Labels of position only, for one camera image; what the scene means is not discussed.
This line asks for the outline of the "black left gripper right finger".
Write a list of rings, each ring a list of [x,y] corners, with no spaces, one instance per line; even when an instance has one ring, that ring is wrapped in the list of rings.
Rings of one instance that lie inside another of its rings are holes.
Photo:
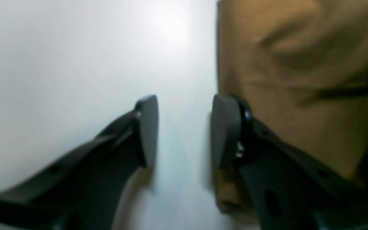
[[[262,230],[368,230],[368,189],[281,141],[244,100],[216,94],[211,127],[216,167],[241,175]]]

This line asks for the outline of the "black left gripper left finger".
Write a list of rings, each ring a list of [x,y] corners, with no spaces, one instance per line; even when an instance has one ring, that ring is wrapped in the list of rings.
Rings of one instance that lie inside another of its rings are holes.
[[[155,95],[137,101],[92,140],[0,192],[0,224],[27,230],[110,230],[124,187],[154,164]]]

